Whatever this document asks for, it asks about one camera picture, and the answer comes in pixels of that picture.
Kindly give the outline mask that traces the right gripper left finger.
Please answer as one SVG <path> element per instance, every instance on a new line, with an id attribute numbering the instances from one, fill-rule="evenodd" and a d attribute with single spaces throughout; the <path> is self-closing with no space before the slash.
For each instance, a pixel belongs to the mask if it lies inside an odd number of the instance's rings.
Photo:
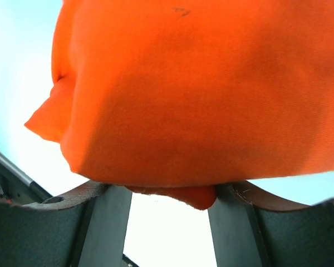
<path id="1" fill-rule="evenodd" d="M 87 182 L 45 202 L 0 198 L 0 266 L 120 266 L 131 193 Z"/>

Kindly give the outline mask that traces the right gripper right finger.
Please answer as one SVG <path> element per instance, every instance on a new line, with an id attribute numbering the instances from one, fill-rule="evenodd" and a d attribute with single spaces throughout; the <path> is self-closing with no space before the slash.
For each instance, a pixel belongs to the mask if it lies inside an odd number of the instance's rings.
<path id="1" fill-rule="evenodd" d="M 218 266 L 334 266 L 334 199 L 307 206 L 246 181 L 215 191 L 208 215 Z"/>

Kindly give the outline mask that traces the orange t-shirt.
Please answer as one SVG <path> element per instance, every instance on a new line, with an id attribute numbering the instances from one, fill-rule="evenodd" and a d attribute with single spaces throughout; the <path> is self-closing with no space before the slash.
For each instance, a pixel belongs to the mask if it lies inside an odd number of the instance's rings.
<path id="1" fill-rule="evenodd" d="M 72 172 L 205 210 L 334 171 L 334 1 L 64 1 L 26 122 Z"/>

